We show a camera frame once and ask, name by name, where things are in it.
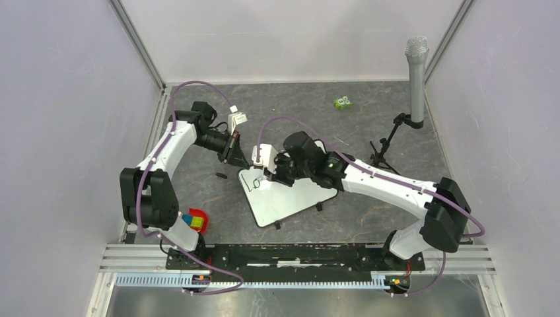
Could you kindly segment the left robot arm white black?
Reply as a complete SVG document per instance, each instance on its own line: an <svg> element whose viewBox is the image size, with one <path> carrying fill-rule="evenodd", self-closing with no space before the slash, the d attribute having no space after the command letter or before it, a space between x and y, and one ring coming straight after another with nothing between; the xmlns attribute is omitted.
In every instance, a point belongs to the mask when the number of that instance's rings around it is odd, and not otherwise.
<svg viewBox="0 0 560 317"><path fill-rule="evenodd" d="M176 249L192 269L207 262L207 250L199 244L199 233L182 218L172 176L185 152L198 146L217 154L220 162L247 168L236 128L247 121L246 114L231 107L227 129L212 124L217 111L207 102L194 102L191 110L172 113L156 147L135 168L120 173L123 218L137 225L144 236L160 235Z"/></svg>

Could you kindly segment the white whiteboard black frame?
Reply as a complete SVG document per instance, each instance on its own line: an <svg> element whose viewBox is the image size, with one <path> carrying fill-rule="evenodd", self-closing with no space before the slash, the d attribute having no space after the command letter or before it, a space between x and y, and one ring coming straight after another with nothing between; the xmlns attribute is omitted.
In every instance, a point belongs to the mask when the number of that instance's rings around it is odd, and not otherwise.
<svg viewBox="0 0 560 317"><path fill-rule="evenodd" d="M258 227L279 226L279 221L310 207L322 210L322 204L337 196L336 189L321 188L311 179L295 180L292 186L271 182L261 167L238 173L250 210Z"/></svg>

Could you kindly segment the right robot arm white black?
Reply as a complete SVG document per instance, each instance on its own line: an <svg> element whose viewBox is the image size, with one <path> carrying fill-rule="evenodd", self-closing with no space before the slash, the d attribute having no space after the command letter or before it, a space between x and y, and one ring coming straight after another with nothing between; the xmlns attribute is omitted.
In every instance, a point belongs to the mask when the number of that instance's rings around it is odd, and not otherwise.
<svg viewBox="0 0 560 317"><path fill-rule="evenodd" d="M392 174L344 153L327 151L304 131L288 136L282 151L269 144L254 146L252 160L271 181L284 186L309 179L321 188L369 196L415 216L415 223L386 239L381 259L389 269L399 269L429 248L455 253L464 237L471 210L450 178L431 182Z"/></svg>

